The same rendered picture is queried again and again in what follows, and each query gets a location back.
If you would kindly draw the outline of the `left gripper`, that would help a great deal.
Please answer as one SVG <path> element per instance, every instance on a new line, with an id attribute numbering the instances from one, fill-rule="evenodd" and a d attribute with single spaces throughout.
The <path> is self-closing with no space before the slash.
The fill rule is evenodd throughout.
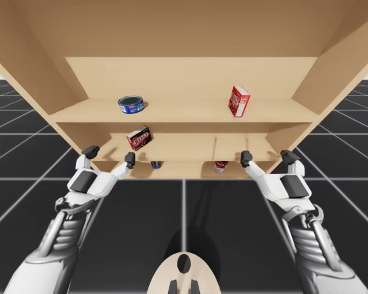
<path id="1" fill-rule="evenodd" d="M 91 160 L 98 155 L 99 150 L 99 146 L 93 145 L 82 151 L 75 163 L 77 171 L 67 184 L 70 191 L 81 195 L 105 197 L 110 194 L 116 182 L 125 178 L 136 164 L 135 153 L 129 152 L 125 155 L 125 161 L 111 173 L 90 169 Z"/>

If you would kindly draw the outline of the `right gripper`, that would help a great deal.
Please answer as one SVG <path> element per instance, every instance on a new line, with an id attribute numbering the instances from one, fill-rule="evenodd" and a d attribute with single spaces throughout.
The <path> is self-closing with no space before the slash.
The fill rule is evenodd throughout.
<path id="1" fill-rule="evenodd" d="M 276 204 L 311 204 L 312 195 L 302 175 L 305 167 L 301 158 L 289 150 L 280 151 L 282 161 L 288 166 L 287 174 L 266 174 L 255 162 L 248 151 L 242 151 L 240 164 L 252 179 L 257 179 L 264 198 Z"/>

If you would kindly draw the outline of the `blue flat can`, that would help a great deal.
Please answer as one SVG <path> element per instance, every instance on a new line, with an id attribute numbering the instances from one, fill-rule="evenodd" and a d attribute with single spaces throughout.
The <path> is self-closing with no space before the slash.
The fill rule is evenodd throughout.
<path id="1" fill-rule="evenodd" d="M 118 100 L 120 110 L 126 114 L 138 113 L 145 108 L 141 96 L 124 96 Z"/>

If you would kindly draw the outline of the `red and brown carton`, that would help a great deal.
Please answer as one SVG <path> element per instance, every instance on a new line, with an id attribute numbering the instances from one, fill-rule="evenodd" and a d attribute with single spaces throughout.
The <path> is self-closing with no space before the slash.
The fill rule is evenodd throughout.
<path id="1" fill-rule="evenodd" d="M 131 148 L 137 151 L 153 140 L 148 126 L 142 126 L 126 136 Z"/>

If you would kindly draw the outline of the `red and white carton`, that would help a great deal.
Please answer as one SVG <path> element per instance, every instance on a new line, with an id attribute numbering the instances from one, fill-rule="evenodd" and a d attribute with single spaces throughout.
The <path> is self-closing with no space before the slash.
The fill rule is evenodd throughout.
<path id="1" fill-rule="evenodd" d="M 234 117 L 242 117 L 250 100 L 249 92 L 243 86 L 233 86 L 228 107 Z"/>

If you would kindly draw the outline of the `tan robot part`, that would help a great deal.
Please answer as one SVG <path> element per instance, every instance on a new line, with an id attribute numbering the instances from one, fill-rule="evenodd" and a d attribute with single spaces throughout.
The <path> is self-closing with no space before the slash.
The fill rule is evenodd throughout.
<path id="1" fill-rule="evenodd" d="M 179 252 L 159 265 L 147 294 L 221 294 L 221 290 L 203 259 L 189 252 Z"/>

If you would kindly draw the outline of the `pale wooden shelf unit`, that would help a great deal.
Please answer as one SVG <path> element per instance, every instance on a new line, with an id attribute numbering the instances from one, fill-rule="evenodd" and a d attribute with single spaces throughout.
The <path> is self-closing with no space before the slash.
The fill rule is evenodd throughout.
<path id="1" fill-rule="evenodd" d="M 243 150 L 271 172 L 368 74 L 368 0 L 0 0 L 0 74 L 95 169 L 148 126 L 131 178 L 243 178 Z"/>

